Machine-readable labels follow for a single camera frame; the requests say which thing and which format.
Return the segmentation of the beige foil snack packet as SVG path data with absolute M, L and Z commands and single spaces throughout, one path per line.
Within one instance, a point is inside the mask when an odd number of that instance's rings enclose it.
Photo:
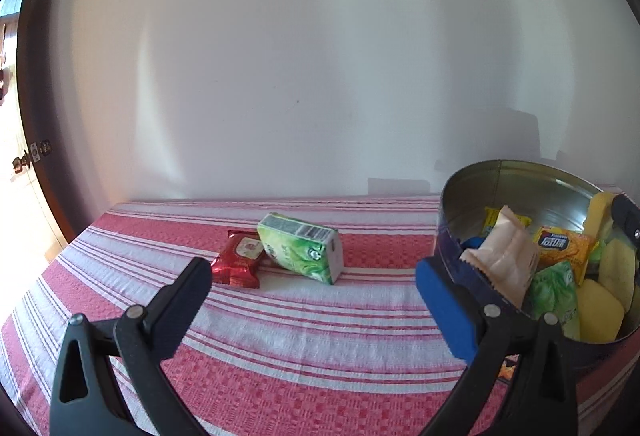
M 504 212 L 512 212 L 503 206 Z M 503 217 L 477 250 L 464 250 L 460 260 L 488 278 L 514 307 L 521 308 L 538 265 L 539 248 L 516 220 Z

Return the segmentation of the yellow sponge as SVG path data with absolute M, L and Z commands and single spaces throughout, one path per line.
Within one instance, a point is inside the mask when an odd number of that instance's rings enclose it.
M 608 191 L 596 193 L 588 205 L 587 216 L 582 223 L 582 233 L 593 239 L 600 236 L 605 222 L 611 218 L 611 205 L 615 194 Z
M 602 253 L 599 282 L 628 308 L 634 295 L 634 249 L 620 239 L 608 243 Z
M 625 311 L 620 301 L 591 279 L 585 279 L 576 290 L 580 340 L 603 344 L 616 340 Z

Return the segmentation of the large yellow cracker packet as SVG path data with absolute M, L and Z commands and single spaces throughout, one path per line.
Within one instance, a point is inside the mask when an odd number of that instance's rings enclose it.
M 596 245 L 593 237 L 560 227 L 540 227 L 534 235 L 539 248 L 538 270 L 569 262 L 578 286 L 585 279 L 588 260 Z

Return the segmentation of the green tissue pack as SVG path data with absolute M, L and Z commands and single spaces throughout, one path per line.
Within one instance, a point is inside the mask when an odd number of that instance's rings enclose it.
M 269 213 L 257 225 L 268 256 L 282 268 L 333 286 L 344 269 L 340 234 L 328 226 Z
M 550 312 L 558 318 L 563 334 L 578 341 L 580 324 L 576 290 L 570 262 L 563 260 L 534 274 L 523 310 L 535 320 Z

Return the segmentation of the yellow sponge middle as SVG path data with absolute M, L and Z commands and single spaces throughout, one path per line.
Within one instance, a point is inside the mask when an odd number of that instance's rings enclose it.
M 608 243 L 602 253 L 599 282 L 628 308 L 634 295 L 634 249 L 620 239 Z

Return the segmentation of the small yellow snack packet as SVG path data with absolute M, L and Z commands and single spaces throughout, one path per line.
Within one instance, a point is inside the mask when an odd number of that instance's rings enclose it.
M 486 206 L 486 208 L 484 208 L 484 222 L 482 225 L 482 229 L 480 230 L 480 234 L 483 237 L 488 236 L 488 234 L 495 228 L 498 222 L 501 222 L 501 219 L 503 217 L 516 219 L 524 229 L 528 229 L 533 222 L 529 216 L 515 214 L 513 212 L 505 213 L 503 210 L 504 208 L 491 208 L 490 206 Z

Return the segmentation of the yellow sponge front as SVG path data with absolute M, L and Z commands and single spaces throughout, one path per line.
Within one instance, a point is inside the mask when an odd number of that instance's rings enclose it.
M 585 279 L 576 290 L 580 340 L 603 344 L 616 340 L 625 311 L 620 301 L 591 279 Z

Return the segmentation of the round metal cookie tin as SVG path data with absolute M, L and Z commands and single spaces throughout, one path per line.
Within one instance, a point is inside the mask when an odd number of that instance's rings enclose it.
M 461 243 L 480 234 L 484 208 L 509 205 L 516 214 L 529 216 L 533 234 L 542 226 L 577 231 L 586 219 L 591 198 L 600 188 L 564 170 L 538 163 L 493 160 L 472 164 L 451 176 L 440 195 L 438 234 L 434 256 L 454 284 L 463 286 L 480 304 L 505 302 L 480 271 L 459 260 Z M 639 352 L 639 320 L 626 321 L 623 336 L 615 342 L 568 342 L 570 363 L 578 374 L 600 367 L 632 342 Z

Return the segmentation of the green tissue pack in tin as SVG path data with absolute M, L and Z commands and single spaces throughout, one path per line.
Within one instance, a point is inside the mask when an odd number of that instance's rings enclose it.
M 578 341 L 580 324 L 576 290 L 570 262 L 563 260 L 534 274 L 523 310 L 535 320 L 550 312 L 558 318 L 563 334 Z

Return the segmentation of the red snack packet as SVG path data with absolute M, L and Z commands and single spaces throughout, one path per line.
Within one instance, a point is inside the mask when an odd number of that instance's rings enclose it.
M 255 230 L 230 230 L 228 239 L 212 261 L 213 282 L 242 289 L 258 289 L 257 271 L 266 255 Z

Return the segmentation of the wooden door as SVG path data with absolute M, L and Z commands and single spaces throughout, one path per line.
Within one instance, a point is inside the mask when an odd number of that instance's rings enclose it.
M 1 0 L 1 257 L 37 268 L 66 247 L 34 166 L 15 174 L 28 149 L 17 86 L 18 22 L 23 0 Z

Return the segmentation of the red white striped cloth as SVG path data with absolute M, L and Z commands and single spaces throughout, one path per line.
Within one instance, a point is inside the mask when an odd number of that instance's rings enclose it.
M 16 302 L 1 329 L 1 384 L 39 435 L 49 430 L 66 323 L 145 304 L 195 256 L 270 212 L 337 229 L 333 286 L 267 265 L 256 290 L 214 286 L 163 368 L 214 435 L 414 435 L 464 365 L 414 284 L 433 252 L 439 200 L 352 198 L 123 203 L 80 234 Z

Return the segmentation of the yellow sponge upper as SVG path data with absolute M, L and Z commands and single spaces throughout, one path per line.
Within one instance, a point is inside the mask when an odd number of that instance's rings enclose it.
M 596 193 L 588 205 L 587 216 L 582 223 L 582 233 L 593 239 L 600 236 L 605 222 L 611 218 L 611 205 L 615 194 L 608 191 Z

